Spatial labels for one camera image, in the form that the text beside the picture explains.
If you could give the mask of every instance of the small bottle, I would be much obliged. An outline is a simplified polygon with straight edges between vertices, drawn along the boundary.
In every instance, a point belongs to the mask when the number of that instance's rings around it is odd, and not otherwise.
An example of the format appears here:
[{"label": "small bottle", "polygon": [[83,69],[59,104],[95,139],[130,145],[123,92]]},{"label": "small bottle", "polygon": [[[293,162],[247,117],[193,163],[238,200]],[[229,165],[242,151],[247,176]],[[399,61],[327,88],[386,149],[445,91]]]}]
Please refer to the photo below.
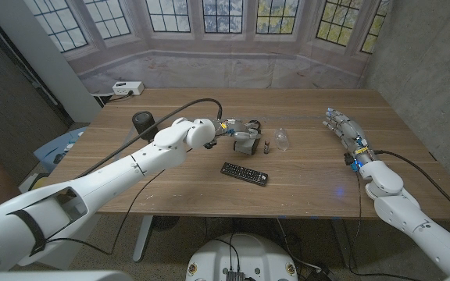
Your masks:
[{"label": "small bottle", "polygon": [[265,147],[263,148],[263,153],[269,154],[270,151],[270,140],[265,140]]}]

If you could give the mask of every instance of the table leg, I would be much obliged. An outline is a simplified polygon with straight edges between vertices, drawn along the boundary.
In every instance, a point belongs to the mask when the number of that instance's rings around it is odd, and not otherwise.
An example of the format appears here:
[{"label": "table leg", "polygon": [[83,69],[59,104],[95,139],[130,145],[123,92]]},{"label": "table leg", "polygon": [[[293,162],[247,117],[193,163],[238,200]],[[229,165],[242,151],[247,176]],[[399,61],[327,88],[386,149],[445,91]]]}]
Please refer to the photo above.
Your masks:
[{"label": "table leg", "polygon": [[140,262],[144,257],[144,251],[147,247],[148,236],[150,234],[150,226],[152,224],[153,215],[144,215],[141,220],[140,232],[138,233],[137,244],[134,247],[133,260]]},{"label": "table leg", "polygon": [[332,219],[331,225],[333,227],[334,235],[336,235],[337,242],[340,247],[340,251],[343,256],[343,262],[345,263],[346,267],[349,267],[350,260],[348,257],[350,257],[350,241],[349,238],[346,235],[345,230],[345,222],[343,219]]}]

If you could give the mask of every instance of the black band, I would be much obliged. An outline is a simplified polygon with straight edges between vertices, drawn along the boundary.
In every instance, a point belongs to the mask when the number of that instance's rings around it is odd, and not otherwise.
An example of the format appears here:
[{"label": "black band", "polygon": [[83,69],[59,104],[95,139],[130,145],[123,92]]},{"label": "black band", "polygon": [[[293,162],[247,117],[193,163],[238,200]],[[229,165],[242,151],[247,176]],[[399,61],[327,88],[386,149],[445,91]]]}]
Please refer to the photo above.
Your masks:
[{"label": "black band", "polygon": [[36,241],[34,246],[32,247],[32,251],[30,252],[30,256],[43,251],[45,249],[46,245],[46,239],[45,235],[43,234],[43,231],[38,225],[38,222],[29,215],[28,212],[24,210],[16,210],[14,212],[9,213],[8,215],[16,215],[20,219],[22,219],[23,222],[29,227],[29,230],[32,232],[32,235],[34,235],[34,240]]}]

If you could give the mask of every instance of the remote control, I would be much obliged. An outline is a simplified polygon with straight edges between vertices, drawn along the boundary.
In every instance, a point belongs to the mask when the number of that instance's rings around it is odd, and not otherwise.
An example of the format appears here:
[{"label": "remote control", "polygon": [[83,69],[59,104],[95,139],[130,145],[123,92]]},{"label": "remote control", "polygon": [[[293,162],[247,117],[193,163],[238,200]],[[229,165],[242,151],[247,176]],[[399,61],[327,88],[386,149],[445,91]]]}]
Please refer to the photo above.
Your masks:
[{"label": "remote control", "polygon": [[239,165],[234,165],[225,162],[221,169],[221,173],[227,176],[233,176],[234,178],[245,180],[249,183],[258,184],[262,187],[266,185],[266,180],[269,175],[265,173],[261,173],[255,170],[251,170],[245,167],[241,167]]}]

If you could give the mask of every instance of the wooden table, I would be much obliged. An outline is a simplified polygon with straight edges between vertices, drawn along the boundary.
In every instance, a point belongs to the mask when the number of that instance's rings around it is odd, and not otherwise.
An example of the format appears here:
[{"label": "wooden table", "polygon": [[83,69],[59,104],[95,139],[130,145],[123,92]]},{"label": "wooden table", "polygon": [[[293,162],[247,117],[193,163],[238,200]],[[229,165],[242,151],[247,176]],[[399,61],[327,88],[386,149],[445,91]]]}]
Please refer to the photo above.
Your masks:
[{"label": "wooden table", "polygon": [[[288,218],[359,217],[355,173],[345,165],[346,150],[322,122],[327,107],[354,119],[365,130],[374,149],[393,151],[421,166],[450,195],[450,176],[436,162],[414,133],[376,91],[371,90],[274,90],[274,89],[146,89],[141,96],[107,104],[83,136],[60,162],[48,183],[70,180],[136,135],[131,117],[150,111],[158,119],[197,98],[215,98],[223,117],[262,124],[262,142],[255,155],[233,150],[233,140],[221,137],[211,150],[188,153],[187,161],[166,170],[138,197],[132,212],[144,215],[198,215]],[[206,102],[191,106],[177,117],[216,118],[217,107]],[[287,151],[275,147],[273,132],[285,128]],[[271,149],[263,154],[263,141]],[[147,144],[139,140],[121,156]],[[380,155],[404,180],[405,188],[432,219],[450,220],[450,203],[412,166]],[[220,173],[224,162],[268,173],[265,187]],[[150,180],[131,187],[100,212],[126,212],[135,194]],[[361,186],[363,218],[377,218],[373,201]]]}]

